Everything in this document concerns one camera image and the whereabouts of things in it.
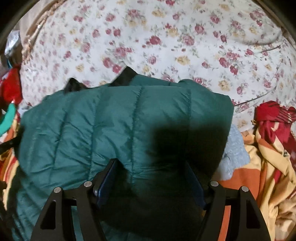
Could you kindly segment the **silver foil bag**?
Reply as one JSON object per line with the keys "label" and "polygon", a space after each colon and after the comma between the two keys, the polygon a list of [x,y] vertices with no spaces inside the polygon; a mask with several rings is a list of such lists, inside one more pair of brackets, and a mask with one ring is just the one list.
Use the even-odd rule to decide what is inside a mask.
{"label": "silver foil bag", "polygon": [[15,59],[20,59],[22,56],[20,30],[12,30],[8,35],[4,55],[7,58]]}

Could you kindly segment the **beige bed cover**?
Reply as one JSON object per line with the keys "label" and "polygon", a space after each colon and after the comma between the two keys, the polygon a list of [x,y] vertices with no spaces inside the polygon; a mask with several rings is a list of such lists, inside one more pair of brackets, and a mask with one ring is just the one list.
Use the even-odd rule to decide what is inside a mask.
{"label": "beige bed cover", "polygon": [[22,59],[29,59],[37,36],[44,23],[65,0],[38,1],[18,22],[22,44]]}

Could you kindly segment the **floral white quilt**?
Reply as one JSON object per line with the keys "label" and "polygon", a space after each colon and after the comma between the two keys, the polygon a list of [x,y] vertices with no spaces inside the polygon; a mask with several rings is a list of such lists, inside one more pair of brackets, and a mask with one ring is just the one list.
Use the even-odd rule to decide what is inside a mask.
{"label": "floral white quilt", "polygon": [[265,101],[295,106],[295,42],[259,1],[66,1],[22,62],[23,98],[37,105],[71,77],[104,85],[127,66],[229,96],[242,131]]}

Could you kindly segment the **teal green garment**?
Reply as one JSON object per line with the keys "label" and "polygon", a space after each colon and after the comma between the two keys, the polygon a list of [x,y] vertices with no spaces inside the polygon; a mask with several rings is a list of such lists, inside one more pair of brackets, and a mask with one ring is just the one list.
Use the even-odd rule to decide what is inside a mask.
{"label": "teal green garment", "polygon": [[0,125],[0,135],[2,136],[6,133],[13,123],[13,120],[16,115],[16,106],[12,102],[8,105],[7,112],[1,117],[1,125]]}

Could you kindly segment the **yellow red rose blanket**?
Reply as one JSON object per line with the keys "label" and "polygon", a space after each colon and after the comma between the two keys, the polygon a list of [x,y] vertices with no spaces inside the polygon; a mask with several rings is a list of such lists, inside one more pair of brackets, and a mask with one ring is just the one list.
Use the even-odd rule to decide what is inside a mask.
{"label": "yellow red rose blanket", "polygon": [[[18,135],[22,140],[21,123]],[[294,199],[288,200],[288,196],[292,192],[292,187],[295,185],[295,173],[289,158],[282,157],[275,151],[269,150],[265,146],[261,134],[256,134],[255,139],[255,143],[252,144],[244,141],[244,146],[250,157],[248,164],[254,168],[258,168],[260,171],[259,197],[257,198],[257,202],[273,240],[283,240],[280,215],[290,213],[292,205],[295,204]],[[16,146],[16,151],[20,146],[21,140]],[[8,197],[6,202],[6,219],[8,226],[12,229],[13,223],[8,216]]]}

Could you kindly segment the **light grey sweater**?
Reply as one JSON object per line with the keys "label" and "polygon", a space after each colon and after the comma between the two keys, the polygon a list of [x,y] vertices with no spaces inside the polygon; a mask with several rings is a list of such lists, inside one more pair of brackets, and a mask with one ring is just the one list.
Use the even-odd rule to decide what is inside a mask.
{"label": "light grey sweater", "polygon": [[231,179],[235,169],[247,165],[250,157],[245,149],[243,136],[235,125],[231,125],[222,159],[216,169],[213,180],[226,181]]}

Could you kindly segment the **red garment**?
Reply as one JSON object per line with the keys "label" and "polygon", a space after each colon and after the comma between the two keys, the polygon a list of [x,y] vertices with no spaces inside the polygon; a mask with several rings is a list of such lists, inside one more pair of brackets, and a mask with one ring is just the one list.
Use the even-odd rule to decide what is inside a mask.
{"label": "red garment", "polygon": [[14,102],[19,105],[22,100],[22,88],[19,68],[12,68],[6,78],[1,80],[1,104],[8,105]]}

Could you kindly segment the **dark green puffer jacket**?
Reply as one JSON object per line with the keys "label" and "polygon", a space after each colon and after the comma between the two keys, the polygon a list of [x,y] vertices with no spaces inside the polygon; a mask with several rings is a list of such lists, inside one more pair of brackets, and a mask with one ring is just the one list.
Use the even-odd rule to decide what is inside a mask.
{"label": "dark green puffer jacket", "polygon": [[108,240],[196,240],[202,192],[222,159],[234,106],[192,81],[131,80],[47,96],[21,119],[8,197],[15,240],[29,240],[55,187],[114,178],[99,220]]}

